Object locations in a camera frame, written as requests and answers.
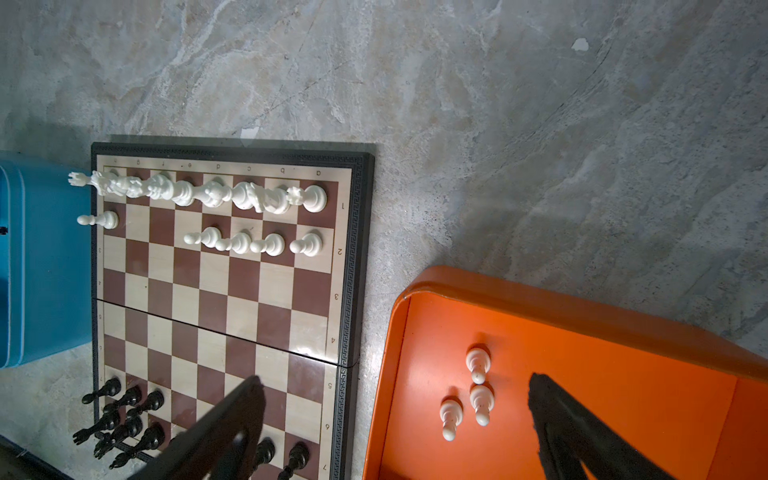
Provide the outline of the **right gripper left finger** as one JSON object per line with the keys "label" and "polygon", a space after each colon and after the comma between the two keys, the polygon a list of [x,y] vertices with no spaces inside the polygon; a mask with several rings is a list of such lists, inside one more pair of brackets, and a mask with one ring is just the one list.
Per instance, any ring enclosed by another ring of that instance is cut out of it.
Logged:
{"label": "right gripper left finger", "polygon": [[264,386],[252,375],[131,477],[250,478],[256,468],[265,408]]}

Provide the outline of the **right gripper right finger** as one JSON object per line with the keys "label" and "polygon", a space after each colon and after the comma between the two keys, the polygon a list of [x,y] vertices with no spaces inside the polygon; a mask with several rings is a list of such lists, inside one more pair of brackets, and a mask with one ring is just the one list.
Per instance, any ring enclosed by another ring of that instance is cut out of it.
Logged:
{"label": "right gripper right finger", "polygon": [[528,407],[548,479],[671,477],[545,374],[531,375]]}

